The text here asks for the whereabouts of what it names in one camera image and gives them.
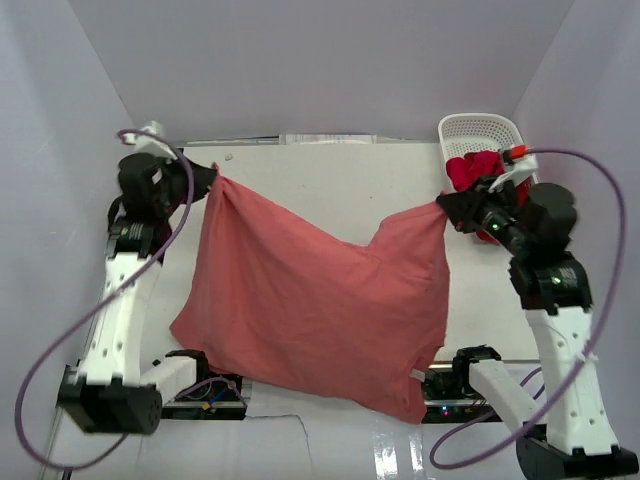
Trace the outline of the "red t shirt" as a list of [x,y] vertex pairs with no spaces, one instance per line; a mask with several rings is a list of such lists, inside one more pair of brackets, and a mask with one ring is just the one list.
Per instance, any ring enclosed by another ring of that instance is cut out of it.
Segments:
[[519,215],[535,170],[524,145],[452,158],[446,162],[446,173],[454,191],[440,195],[437,203],[456,231],[475,233],[515,254],[527,241]]

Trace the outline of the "salmon pink t shirt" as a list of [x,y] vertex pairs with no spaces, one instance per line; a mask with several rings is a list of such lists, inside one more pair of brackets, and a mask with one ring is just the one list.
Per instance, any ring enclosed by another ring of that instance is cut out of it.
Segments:
[[171,333],[216,371],[418,424],[419,376],[446,336],[445,227],[428,203],[385,218],[355,245],[219,177]]

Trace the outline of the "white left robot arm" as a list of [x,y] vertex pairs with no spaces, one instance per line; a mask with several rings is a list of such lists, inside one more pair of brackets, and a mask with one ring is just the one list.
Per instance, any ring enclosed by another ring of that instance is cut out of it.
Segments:
[[66,369],[57,404],[85,433],[150,435],[162,408],[177,394],[199,399],[211,387],[206,356],[197,350],[166,354],[140,367],[147,308],[164,262],[169,219],[187,200],[199,201],[217,176],[177,160],[135,153],[118,164],[120,195],[108,213],[105,296],[93,336],[78,366]]

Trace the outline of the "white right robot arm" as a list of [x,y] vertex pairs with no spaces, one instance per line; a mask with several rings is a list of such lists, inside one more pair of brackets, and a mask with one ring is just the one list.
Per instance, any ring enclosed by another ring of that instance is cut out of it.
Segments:
[[534,399],[486,346],[457,352],[452,388],[466,399],[480,394],[519,435],[516,457],[527,479],[634,475],[638,457],[613,432],[595,358],[584,351],[592,338],[593,301],[586,271],[567,248],[577,220],[574,197],[559,185],[542,183],[519,203],[513,184],[490,192],[491,182],[480,179],[436,202],[457,231],[482,231],[511,254],[510,281],[534,335],[551,406],[537,415]]

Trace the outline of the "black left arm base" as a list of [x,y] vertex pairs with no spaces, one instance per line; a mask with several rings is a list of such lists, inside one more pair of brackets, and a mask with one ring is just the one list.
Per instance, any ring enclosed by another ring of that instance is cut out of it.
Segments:
[[183,421],[241,421],[246,417],[253,383],[239,375],[222,374],[197,390],[173,400],[162,419]]

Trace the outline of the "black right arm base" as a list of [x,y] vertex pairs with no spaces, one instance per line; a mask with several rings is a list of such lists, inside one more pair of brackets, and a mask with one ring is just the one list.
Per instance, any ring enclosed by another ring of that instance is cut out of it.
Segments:
[[450,364],[432,365],[421,388],[426,407],[423,424],[462,424],[484,415],[484,422],[500,422],[487,400],[458,385]]

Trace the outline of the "white plastic basket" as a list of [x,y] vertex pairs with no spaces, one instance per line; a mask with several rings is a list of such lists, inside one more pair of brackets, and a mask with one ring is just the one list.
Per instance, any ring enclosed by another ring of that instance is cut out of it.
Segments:
[[[502,174],[498,152],[524,144],[511,120],[489,113],[445,116],[438,124],[438,135],[450,191],[464,190],[482,175]],[[535,181],[536,173],[516,186],[518,193],[525,196]]]

